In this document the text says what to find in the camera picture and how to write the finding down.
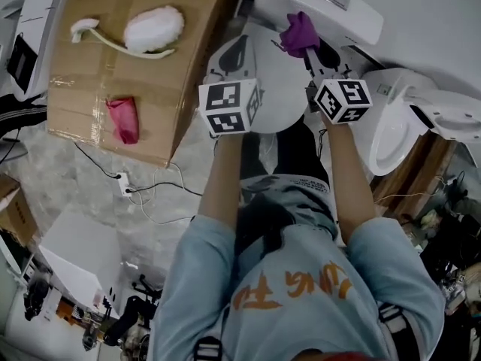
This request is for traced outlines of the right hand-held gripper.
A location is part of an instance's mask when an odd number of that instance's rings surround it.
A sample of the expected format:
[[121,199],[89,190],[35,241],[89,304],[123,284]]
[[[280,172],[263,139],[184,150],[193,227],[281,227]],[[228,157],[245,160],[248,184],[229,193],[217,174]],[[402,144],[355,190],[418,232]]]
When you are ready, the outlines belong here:
[[[306,69],[310,73],[311,82],[306,88],[308,109],[310,113],[324,114],[330,123],[354,123],[372,107],[372,98],[365,80],[348,65],[340,71],[338,52],[325,42],[319,43],[316,50],[309,47],[305,50]],[[331,74],[323,74],[320,63]]]

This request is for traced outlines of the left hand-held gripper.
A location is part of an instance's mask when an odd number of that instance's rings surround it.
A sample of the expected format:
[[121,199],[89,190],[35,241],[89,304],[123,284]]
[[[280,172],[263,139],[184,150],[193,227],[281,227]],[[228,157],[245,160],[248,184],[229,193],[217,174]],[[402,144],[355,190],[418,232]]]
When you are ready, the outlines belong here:
[[211,56],[208,71],[239,79],[203,84],[198,88],[199,113],[210,134],[221,136],[250,132],[262,106],[251,37],[240,35],[224,43]]

